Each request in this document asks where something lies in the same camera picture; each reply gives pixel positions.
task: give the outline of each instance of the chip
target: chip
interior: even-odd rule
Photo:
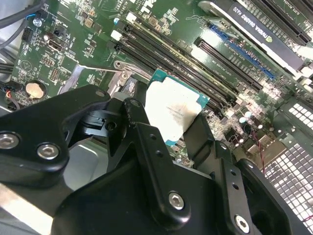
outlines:
[[[90,18],[87,18],[85,20],[85,25],[88,27],[88,28],[91,28],[93,26],[93,20],[90,19]]]

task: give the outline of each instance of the capacitor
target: capacitor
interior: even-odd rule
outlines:
[[[233,145],[234,145],[235,147],[238,147],[238,146],[239,146],[239,141],[238,141],[236,138],[234,138],[234,140],[232,141],[232,143],[233,143]]]
[[[237,115],[237,118],[238,118],[239,123],[241,124],[246,122],[246,117],[241,113]]]
[[[242,135],[240,134],[237,134],[237,140],[239,141],[239,143],[243,143],[245,141]]]
[[[252,116],[251,120],[253,121],[254,125],[258,127],[258,129],[263,128],[263,124],[255,116]]]
[[[252,112],[251,112],[249,109],[247,109],[247,108],[244,108],[244,109],[242,110],[242,113],[244,114],[244,116],[245,116],[246,118],[250,118],[250,117],[252,116]]]

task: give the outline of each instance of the screw hole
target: screw hole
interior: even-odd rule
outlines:
[[[238,185],[236,185],[236,184],[234,184],[234,183],[233,183],[233,187],[234,187],[234,189],[239,190]]]
[[[116,128],[116,123],[115,122],[109,122],[107,125],[106,125],[106,130],[108,131],[112,131]]]
[[[230,173],[231,173],[233,176],[236,176],[236,175],[237,175],[233,170],[230,170]]]
[[[159,158],[163,157],[163,153],[162,153],[161,151],[159,151],[159,150],[156,151],[156,155],[157,155]]]
[[[156,137],[154,134],[151,134],[151,135],[150,135],[150,138],[153,139],[154,141],[157,140],[157,137]]]

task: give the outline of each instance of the black cable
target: black cable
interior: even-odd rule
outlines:
[[[25,27],[27,26],[27,20],[24,20],[20,27],[15,31],[15,33],[13,33],[13,35],[4,43],[0,44],[0,49],[5,48],[7,45],[9,45],[11,42],[14,41],[14,39],[16,39],[19,34],[25,29]]]
[[[9,25],[21,20],[21,19],[26,18],[26,16],[33,14],[36,11],[39,11],[45,2],[46,2],[46,0],[40,0],[40,2],[38,2],[35,5],[29,6],[20,12],[17,12],[11,16],[8,16],[6,18],[1,19],[0,20],[0,29],[5,28],[5,27],[7,27],[7,26],[9,26]]]
[[[14,65],[5,64],[5,63],[0,63],[0,68],[1,68],[1,69],[13,69],[13,68],[14,68]]]
[[[0,49],[0,54],[12,63],[15,63],[16,58],[12,56],[11,53],[8,52],[5,48]]]
[[[12,74],[12,70],[4,70],[4,69],[0,69],[0,73],[2,73],[2,74],[9,74],[9,75],[11,75],[11,74]]]

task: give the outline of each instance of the mounting hole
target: mounting hole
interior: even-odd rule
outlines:
[[[227,146],[224,143],[220,143],[220,146],[222,147],[222,149],[227,150]]]
[[[98,95],[100,97],[104,97],[106,94],[103,93],[102,91],[96,91],[96,95]]]
[[[235,183],[233,183],[233,187],[234,187],[234,189],[239,190],[238,185],[236,185]]]
[[[106,125],[106,130],[108,131],[112,131],[116,128],[116,123],[115,122],[109,122],[107,125]]]
[[[153,139],[154,141],[157,140],[157,137],[154,134],[150,134],[150,138]]]
[[[237,175],[233,170],[230,170],[230,173],[231,173],[233,176],[236,176],[236,175]]]
[[[163,153],[159,150],[156,151],[156,155],[160,158],[163,157]]]
[[[132,105],[134,105],[136,107],[140,107],[140,103],[137,100],[132,99],[131,103],[132,103]]]

